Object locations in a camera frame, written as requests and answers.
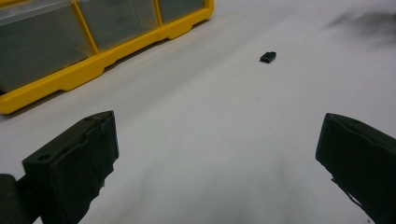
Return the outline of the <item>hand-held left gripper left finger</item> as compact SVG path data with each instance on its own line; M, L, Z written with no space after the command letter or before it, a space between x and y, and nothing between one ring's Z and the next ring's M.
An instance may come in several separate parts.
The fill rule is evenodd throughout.
M44 224L78 224L119 158L112 111L84 118L22 161Z

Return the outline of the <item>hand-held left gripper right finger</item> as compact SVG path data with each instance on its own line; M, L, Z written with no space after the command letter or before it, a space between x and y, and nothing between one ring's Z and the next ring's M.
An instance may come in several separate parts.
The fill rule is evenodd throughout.
M396 224L396 139L349 117L325 115L316 160L375 224Z

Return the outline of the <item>yellow plastic organizer case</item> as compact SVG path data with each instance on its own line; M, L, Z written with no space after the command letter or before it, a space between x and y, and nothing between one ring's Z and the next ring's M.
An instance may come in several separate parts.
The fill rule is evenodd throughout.
M92 34L89 31L87 22L85 22L77 1L73 0L72 8L77 14L84 34L88 38L93 55L88 59L72 64L51 75L17 88L14 91L1 94L0 114L11 114L57 91L71 91L101 76L107 67L138 50L165 39L175 39L186 34L194 25L212 16L215 9L215 1L203 1L204 6L202 9L196 10L177 20L163 23L159 0L152 0L156 15L155 19L158 23L157 28L112 49L100 51L94 43Z

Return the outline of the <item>small black plastic part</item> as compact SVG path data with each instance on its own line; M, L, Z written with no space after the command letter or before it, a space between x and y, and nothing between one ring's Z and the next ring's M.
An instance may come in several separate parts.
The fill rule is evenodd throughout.
M274 51L268 51L261 56L260 61L263 63L271 63L275 58L276 53Z

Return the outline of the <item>clear organizer bin drawer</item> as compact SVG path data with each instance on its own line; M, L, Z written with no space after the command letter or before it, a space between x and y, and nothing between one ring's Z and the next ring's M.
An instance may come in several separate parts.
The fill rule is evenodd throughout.
M153 0L77 0L77 3L100 51L157 27Z

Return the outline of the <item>set of clear drawers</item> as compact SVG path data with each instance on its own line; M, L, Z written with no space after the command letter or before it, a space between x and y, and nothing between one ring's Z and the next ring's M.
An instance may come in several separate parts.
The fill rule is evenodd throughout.
M73 0L0 0L0 92L93 55ZM203 0L159 0L163 23L202 9Z

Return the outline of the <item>white table sheet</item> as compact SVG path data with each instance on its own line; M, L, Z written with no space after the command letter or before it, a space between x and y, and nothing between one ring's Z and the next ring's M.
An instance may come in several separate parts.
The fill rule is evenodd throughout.
M315 152L327 113L396 137L396 0L215 0L190 32L0 115L0 173L107 110L120 156L81 224L370 224Z

